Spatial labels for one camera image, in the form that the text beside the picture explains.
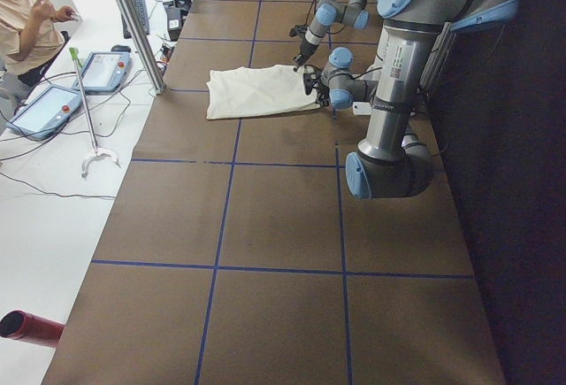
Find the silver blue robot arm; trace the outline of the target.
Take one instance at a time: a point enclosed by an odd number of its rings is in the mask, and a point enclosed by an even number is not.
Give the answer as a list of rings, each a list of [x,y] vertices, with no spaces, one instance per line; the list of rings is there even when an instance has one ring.
[[[294,67],[304,90],[321,105],[347,109],[357,102],[371,107],[366,136],[347,155],[346,177],[353,196],[362,199],[416,196],[432,180],[432,156],[409,126],[427,61],[444,29],[476,32],[512,20],[519,0],[377,0],[383,28],[376,64],[362,79],[350,66],[350,50],[332,51],[323,68],[309,65],[333,24],[364,28],[367,0],[319,0],[313,20],[293,29],[301,38]]]
[[[348,0],[347,3],[313,0],[310,7],[310,10],[315,8],[312,20],[306,18],[304,24],[295,25],[289,31],[291,37],[301,38],[299,53],[293,58],[294,69],[307,64],[325,36],[330,33],[333,24],[364,29],[370,17],[366,5],[367,0]]]

